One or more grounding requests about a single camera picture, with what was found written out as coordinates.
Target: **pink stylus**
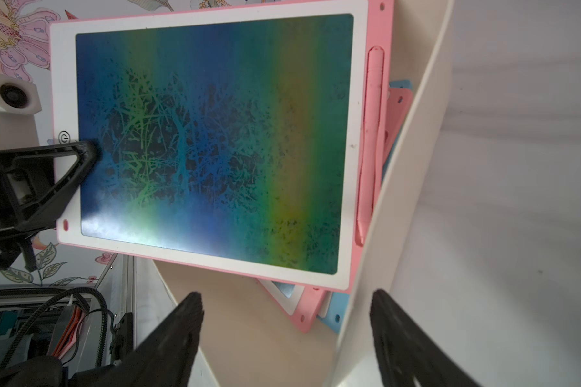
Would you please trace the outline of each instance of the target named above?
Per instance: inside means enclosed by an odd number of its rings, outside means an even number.
[[[381,112],[381,88],[383,83],[383,59],[385,51],[375,46],[368,51],[366,71],[366,94],[364,107],[364,157],[359,173],[359,195],[357,203],[358,243],[364,245],[372,218],[374,194],[375,152],[377,151],[377,131]]]

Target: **white bin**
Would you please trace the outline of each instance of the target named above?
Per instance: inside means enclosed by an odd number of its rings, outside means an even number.
[[[447,107],[453,5],[454,0],[396,2],[390,80],[410,79],[415,97],[385,175],[339,337],[320,321],[308,334],[296,330],[252,278],[156,262],[176,300],[202,293],[201,349],[221,386],[368,386],[380,380],[368,312],[372,292],[392,285]]]

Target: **camera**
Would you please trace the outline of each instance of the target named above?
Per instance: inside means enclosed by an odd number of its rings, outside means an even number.
[[[0,150],[39,146],[34,114],[40,111],[34,84],[0,74]]]

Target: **green leaf illustration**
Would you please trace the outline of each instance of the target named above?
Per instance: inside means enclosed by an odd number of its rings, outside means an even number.
[[[42,269],[49,265],[54,258],[56,258],[56,247],[53,243],[50,243],[45,250],[36,255],[36,265],[39,269]]]
[[[174,11],[168,3],[168,0],[129,0],[134,4],[139,5],[140,7],[144,8],[147,11],[155,11],[159,7],[166,7],[171,11]]]
[[[66,286],[71,283],[71,281],[78,279],[78,277],[67,277],[63,279],[59,279],[58,281],[52,283],[50,286]]]
[[[30,273],[14,269],[13,267],[9,267],[7,270],[0,270],[0,273],[14,283],[32,283],[33,280]]]
[[[60,267],[65,263],[66,262],[54,263],[46,267],[43,271],[43,279],[50,278],[52,275],[58,273],[58,269],[60,269]]]

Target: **white wall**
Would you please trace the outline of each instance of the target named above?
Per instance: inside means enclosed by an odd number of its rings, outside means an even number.
[[[484,386],[581,386],[581,0],[457,0],[392,294]]]

